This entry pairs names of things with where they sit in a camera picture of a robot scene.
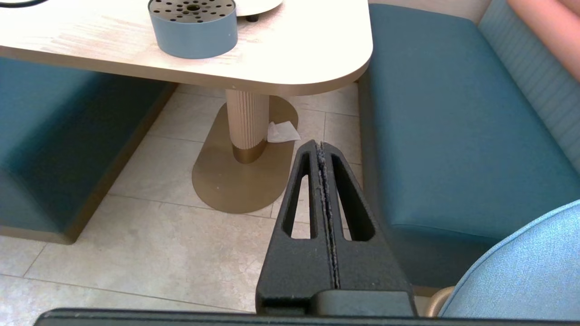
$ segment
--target gray cylindrical container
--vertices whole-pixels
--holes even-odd
[[[233,0],[150,0],[148,8],[157,44],[172,56],[215,57],[238,42]]]

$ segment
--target perforated lid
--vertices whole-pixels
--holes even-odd
[[[218,20],[234,12],[232,0],[153,0],[149,4],[152,15],[180,23],[205,23]]]

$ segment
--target teal upholstered bench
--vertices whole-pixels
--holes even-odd
[[[411,282],[454,285],[492,245],[580,198],[580,84],[504,0],[479,27],[369,7],[364,191]]]
[[[74,242],[174,87],[0,58],[0,234]]]

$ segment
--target pink object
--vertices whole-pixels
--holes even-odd
[[[580,0],[507,0],[568,72],[580,81]]]

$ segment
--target black cable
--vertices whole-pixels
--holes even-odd
[[[29,0],[22,2],[0,2],[0,8],[24,8],[39,5],[48,0]]]

